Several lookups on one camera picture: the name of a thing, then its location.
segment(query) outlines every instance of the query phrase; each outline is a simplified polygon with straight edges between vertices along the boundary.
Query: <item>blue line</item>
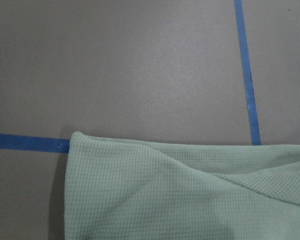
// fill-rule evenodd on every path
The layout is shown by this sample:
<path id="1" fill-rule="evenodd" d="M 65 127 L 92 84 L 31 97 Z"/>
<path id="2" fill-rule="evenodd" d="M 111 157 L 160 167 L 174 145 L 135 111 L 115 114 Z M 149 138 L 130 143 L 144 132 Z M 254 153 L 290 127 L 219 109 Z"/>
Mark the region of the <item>blue line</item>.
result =
<path id="1" fill-rule="evenodd" d="M 68 139 L 0 134 L 0 149 L 66 154 L 69 146 Z"/>
<path id="2" fill-rule="evenodd" d="M 244 11 L 241 0 L 234 0 L 236 24 L 238 28 L 241 62 L 243 70 L 243 78 L 245 85 L 245 95 L 247 110 L 250 122 L 250 134 L 252 145 L 261 145 L 258 114 L 255 100 L 254 84 L 252 82 L 251 67 L 249 60 L 248 41 L 246 36 L 246 27 L 244 19 Z"/>

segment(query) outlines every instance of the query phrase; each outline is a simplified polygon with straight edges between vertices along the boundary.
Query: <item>green cloth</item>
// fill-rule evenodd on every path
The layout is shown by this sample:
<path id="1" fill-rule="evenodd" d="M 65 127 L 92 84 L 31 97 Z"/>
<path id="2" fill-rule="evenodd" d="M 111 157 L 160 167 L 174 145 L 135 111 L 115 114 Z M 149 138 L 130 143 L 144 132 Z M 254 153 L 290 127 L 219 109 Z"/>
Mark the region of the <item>green cloth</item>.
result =
<path id="1" fill-rule="evenodd" d="M 300 145 L 72 134 L 65 240 L 300 240 Z"/>

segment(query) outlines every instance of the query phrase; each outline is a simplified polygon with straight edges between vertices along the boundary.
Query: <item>blue tape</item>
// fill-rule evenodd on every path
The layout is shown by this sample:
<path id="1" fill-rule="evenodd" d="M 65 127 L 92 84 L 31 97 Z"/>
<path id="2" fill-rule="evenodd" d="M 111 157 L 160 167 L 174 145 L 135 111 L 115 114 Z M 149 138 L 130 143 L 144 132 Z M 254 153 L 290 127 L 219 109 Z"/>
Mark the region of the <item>blue tape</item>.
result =
<path id="1" fill-rule="evenodd" d="M 241 62 L 243 70 L 243 78 L 245 85 L 245 95 L 247 110 L 250 122 L 250 134 L 252 145 L 261 145 L 257 106 L 255 100 L 254 84 L 251 76 L 251 66 L 249 60 L 248 41 L 246 36 L 246 27 L 244 19 L 244 11 L 241 0 L 234 0 L 236 24 L 238 28 Z"/>
<path id="2" fill-rule="evenodd" d="M 0 134 L 0 149 L 66 154 L 69 146 L 68 139 Z"/>

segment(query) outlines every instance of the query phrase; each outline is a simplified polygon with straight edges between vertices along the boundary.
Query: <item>ribbed fabric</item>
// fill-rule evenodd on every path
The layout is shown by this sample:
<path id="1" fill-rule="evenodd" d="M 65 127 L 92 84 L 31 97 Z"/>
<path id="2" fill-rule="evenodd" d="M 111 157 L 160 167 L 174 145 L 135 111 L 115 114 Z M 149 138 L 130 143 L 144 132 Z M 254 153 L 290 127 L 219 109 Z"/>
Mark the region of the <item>ribbed fabric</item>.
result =
<path id="1" fill-rule="evenodd" d="M 300 145 L 72 134 L 65 240 L 300 240 Z"/>

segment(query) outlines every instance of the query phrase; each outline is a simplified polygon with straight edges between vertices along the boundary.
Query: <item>vertical blue tape strip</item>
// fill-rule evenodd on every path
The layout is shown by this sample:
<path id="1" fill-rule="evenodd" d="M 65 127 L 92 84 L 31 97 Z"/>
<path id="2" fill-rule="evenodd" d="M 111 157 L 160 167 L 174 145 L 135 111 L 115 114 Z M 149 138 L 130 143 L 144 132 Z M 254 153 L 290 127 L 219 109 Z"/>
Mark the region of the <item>vertical blue tape strip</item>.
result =
<path id="1" fill-rule="evenodd" d="M 252 145 L 261 145 L 257 106 L 255 100 L 254 85 L 251 76 L 251 66 L 249 60 L 248 41 L 246 36 L 246 27 L 244 19 L 244 11 L 241 0 L 234 0 L 236 24 L 238 28 L 240 53 L 242 61 L 243 78 L 245 85 L 245 95 L 247 110 L 250 122 L 250 134 Z"/>
<path id="2" fill-rule="evenodd" d="M 0 149 L 66 154 L 69 146 L 68 139 L 0 134 Z"/>

